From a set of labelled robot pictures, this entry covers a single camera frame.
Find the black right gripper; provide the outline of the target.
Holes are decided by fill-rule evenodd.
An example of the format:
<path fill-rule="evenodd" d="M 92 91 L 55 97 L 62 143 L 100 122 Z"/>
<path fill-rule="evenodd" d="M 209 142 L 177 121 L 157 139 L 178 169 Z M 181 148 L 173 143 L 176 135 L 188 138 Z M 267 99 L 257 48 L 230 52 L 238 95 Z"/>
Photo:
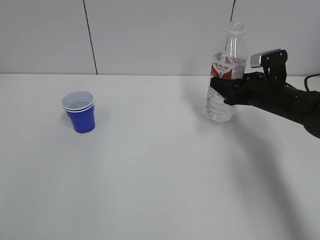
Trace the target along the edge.
<path fill-rule="evenodd" d="M 209 86 L 217 91 L 226 104 L 247 105 L 264 102 L 276 92 L 290 84 L 277 76 L 266 76 L 262 72 L 246 73 L 237 79 L 212 77 Z"/>

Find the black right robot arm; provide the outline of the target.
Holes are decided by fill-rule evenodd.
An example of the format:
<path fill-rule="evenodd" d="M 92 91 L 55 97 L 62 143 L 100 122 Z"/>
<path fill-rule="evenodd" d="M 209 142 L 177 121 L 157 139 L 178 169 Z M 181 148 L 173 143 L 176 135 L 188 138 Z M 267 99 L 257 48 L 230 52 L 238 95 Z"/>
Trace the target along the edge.
<path fill-rule="evenodd" d="M 262 72 L 246 73 L 242 79 L 213 77 L 209 86 L 223 102 L 253 106 L 302 125 L 316 138 L 320 137 L 320 93 L 304 91 L 276 77 L 267 78 Z"/>

